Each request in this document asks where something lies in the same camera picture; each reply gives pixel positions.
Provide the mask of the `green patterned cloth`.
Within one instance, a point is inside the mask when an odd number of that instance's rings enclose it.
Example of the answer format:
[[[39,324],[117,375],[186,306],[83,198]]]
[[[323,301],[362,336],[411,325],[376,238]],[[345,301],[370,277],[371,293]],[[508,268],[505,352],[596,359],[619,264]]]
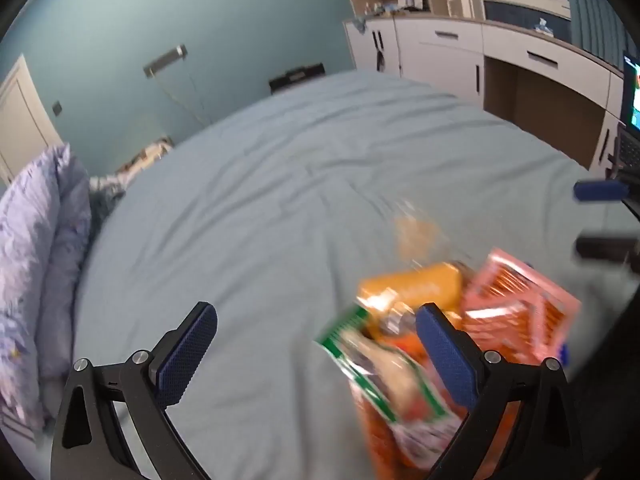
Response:
[[[124,197],[134,179],[147,170],[174,148],[168,136],[160,138],[139,152],[133,159],[122,165],[114,174],[91,177],[89,180],[89,200],[93,231],[97,231]]]

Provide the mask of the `clear torn plastic wrapper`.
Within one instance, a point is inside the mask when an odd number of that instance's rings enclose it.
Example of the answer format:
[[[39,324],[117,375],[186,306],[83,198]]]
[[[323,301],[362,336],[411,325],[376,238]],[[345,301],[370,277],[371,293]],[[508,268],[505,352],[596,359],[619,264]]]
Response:
[[[418,203],[401,197],[390,204],[395,255],[408,269],[436,263],[465,264],[468,255],[448,236],[445,229]]]

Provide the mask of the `green white snack bag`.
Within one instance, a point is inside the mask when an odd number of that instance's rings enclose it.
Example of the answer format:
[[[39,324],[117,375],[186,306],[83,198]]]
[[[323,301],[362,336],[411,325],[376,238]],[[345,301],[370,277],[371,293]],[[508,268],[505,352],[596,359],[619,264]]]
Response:
[[[445,452],[462,418],[428,367],[411,313],[407,321],[405,335],[413,344],[413,354],[398,346],[398,337],[385,340],[375,333],[380,318],[358,304],[332,322],[317,342],[382,417],[400,455],[411,466],[429,470]]]

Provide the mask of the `laptop computer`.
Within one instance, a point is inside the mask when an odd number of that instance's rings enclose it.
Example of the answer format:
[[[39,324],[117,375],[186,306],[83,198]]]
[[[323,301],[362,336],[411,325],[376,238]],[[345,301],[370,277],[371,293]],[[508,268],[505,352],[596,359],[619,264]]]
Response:
[[[623,97],[615,140],[613,174],[620,170],[639,171],[639,60],[628,52],[624,52],[623,60]]]

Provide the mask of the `light blue bed sheet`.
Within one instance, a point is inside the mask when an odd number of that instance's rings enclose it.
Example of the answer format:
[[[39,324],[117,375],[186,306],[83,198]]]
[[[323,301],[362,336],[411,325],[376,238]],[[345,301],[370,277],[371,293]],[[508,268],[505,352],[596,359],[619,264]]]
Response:
[[[181,143],[130,186],[93,243],[74,353],[126,360],[199,301],[218,334],[169,412],[215,479],[370,479],[346,378],[317,346],[359,283],[401,270],[410,204],[478,266],[492,248],[582,303],[567,338],[576,374],[637,281],[578,262],[584,231],[638,232],[621,204],[581,204],[587,170],[531,134],[405,79],[348,72],[241,110]]]

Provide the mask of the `pink spicy stick packet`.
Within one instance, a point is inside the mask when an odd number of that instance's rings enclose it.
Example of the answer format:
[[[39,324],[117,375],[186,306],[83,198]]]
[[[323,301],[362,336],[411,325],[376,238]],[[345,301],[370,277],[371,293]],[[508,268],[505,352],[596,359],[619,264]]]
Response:
[[[462,330],[483,350],[538,364],[561,359],[582,303],[550,278],[493,249],[465,289]]]

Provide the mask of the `black chair back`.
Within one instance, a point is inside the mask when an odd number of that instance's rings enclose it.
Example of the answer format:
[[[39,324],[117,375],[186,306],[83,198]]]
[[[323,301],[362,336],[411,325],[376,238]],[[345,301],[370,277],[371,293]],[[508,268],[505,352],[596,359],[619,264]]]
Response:
[[[325,74],[326,68],[322,63],[292,68],[292,70],[270,79],[270,94],[276,94],[298,84],[323,77]]]

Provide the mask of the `lavender floral duvet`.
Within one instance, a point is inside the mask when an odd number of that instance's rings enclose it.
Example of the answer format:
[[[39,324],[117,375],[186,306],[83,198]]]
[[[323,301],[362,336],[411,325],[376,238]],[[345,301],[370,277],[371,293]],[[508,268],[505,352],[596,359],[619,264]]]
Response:
[[[29,162],[1,197],[1,416],[29,440],[50,413],[41,383],[70,367],[90,228],[89,176],[67,144]]]

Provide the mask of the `white cabinet desk unit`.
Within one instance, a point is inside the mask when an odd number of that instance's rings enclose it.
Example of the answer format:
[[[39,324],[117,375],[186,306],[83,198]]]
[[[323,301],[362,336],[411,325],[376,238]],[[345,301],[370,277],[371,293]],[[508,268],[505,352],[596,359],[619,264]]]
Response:
[[[358,70],[452,94],[593,174],[610,170],[624,62],[637,55],[608,0],[350,0]]]

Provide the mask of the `white door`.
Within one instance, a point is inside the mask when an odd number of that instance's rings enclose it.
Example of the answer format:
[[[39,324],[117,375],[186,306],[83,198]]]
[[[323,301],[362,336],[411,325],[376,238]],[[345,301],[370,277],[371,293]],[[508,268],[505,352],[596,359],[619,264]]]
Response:
[[[10,185],[21,170],[41,152],[63,141],[42,105],[24,55],[1,85],[1,179]]]

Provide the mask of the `yellow chicken snack packet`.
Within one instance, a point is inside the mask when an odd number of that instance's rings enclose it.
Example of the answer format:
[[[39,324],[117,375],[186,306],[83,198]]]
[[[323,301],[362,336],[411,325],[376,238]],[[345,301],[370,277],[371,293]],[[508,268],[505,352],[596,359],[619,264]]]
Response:
[[[375,337],[397,337],[412,330],[412,318],[424,304],[434,304],[446,314],[458,316],[465,276],[453,263],[441,262],[411,271],[363,280],[356,300],[371,319]]]

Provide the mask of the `metal wall lamp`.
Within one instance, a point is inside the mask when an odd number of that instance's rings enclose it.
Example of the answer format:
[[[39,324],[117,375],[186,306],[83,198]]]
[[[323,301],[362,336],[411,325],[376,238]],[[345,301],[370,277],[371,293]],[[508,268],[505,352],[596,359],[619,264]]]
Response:
[[[188,55],[188,49],[184,44],[179,44],[170,51],[162,54],[152,62],[149,62],[143,67],[143,73],[146,78],[152,78],[161,70],[166,68],[172,63],[182,60]]]

